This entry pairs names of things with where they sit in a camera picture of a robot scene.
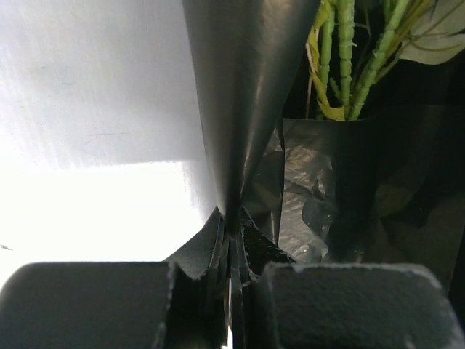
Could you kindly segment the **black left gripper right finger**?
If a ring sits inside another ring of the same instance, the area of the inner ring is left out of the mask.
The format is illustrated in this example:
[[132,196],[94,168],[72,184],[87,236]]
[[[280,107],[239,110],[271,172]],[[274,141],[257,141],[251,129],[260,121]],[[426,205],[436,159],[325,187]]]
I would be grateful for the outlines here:
[[230,237],[235,348],[462,348],[464,332],[426,268],[297,263],[242,210]]

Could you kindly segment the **black wrapping paper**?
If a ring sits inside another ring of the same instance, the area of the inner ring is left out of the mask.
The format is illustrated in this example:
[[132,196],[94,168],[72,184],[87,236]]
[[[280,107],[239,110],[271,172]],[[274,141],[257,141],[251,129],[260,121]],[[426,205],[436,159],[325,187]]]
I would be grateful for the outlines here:
[[246,210],[293,260],[413,262],[450,286],[464,232],[464,105],[453,101],[464,51],[399,61],[356,121],[307,119],[320,2],[183,2],[228,257]]

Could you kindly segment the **artificial flower bunch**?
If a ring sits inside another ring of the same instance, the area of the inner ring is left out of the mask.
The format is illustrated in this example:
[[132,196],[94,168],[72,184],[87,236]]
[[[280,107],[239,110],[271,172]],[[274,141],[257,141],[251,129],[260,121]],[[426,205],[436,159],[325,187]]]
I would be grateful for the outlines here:
[[356,121],[399,61],[439,65],[464,51],[464,2],[321,1],[305,49],[305,117]]

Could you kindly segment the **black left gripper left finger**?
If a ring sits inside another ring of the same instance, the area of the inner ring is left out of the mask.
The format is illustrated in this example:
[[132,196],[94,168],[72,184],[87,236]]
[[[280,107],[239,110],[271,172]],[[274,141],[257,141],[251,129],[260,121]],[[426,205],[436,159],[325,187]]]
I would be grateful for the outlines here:
[[227,237],[214,210],[160,262],[35,262],[1,289],[3,348],[221,348]]

